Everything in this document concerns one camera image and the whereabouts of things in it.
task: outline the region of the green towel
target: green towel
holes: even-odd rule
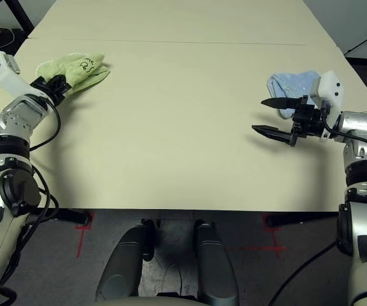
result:
[[[68,94],[80,91],[102,81],[110,73],[103,66],[103,54],[72,53],[44,62],[36,68],[36,76],[49,81],[56,75],[64,75],[72,87]]]

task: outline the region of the black table leg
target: black table leg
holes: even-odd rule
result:
[[[39,215],[42,211],[42,208],[35,208],[32,210],[32,215]],[[46,215],[50,215],[54,211],[53,208],[49,208]],[[80,225],[88,225],[92,217],[87,212],[76,212],[74,210],[66,209],[66,208],[60,208],[58,213],[55,215],[53,220],[60,220],[60,221],[67,221],[67,222],[73,222]]]
[[[286,212],[267,215],[265,221],[269,228],[277,228],[288,224],[304,223],[337,216],[337,212]]]
[[[18,20],[20,26],[22,27],[26,35],[29,35],[33,31],[34,26],[32,22],[29,20],[29,17],[26,15],[24,9],[21,7],[19,1],[5,0],[5,3],[10,8],[15,18]]]

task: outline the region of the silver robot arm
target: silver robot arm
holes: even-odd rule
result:
[[[0,52],[0,86],[15,98],[0,113],[0,281],[28,213],[41,200],[29,160],[30,136],[70,88],[63,76],[29,85],[17,73],[13,57]]]
[[[343,85],[332,71],[313,83],[310,94],[298,99],[271,98],[262,104],[295,108],[290,133],[271,126],[252,126],[268,138],[295,146],[299,137],[317,136],[345,143],[343,161],[347,189],[339,206],[337,246],[352,256],[348,305],[367,306],[367,113],[341,112]]]
[[[367,139],[367,113],[343,112],[338,131]],[[349,305],[367,305],[367,143],[337,137],[343,150],[347,190],[339,207],[338,248],[352,256]]]

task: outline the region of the table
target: table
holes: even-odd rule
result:
[[[335,46],[302,0],[57,0],[29,37]]]
[[[338,48],[30,39],[15,58],[31,82],[39,63],[71,52],[104,53],[111,73],[59,106],[61,133],[31,154],[62,207],[336,211],[343,200],[342,144],[290,148],[250,128],[291,128],[260,105],[274,72],[333,69],[343,108],[367,111]],[[0,89],[0,110],[10,101]],[[32,144],[54,129],[49,116]]]

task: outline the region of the cloth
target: cloth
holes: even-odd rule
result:
[[[110,73],[103,66],[103,54],[72,53],[44,62],[36,68],[36,76],[49,81],[56,75],[64,75],[72,87],[67,94],[85,89],[102,81]]]
[[[311,70],[297,74],[274,73],[268,79],[267,88],[272,98],[300,98],[310,93],[312,82],[319,77],[318,73]],[[307,103],[315,104],[309,97]],[[283,118],[291,118],[294,111],[292,108],[280,110],[280,115]]]

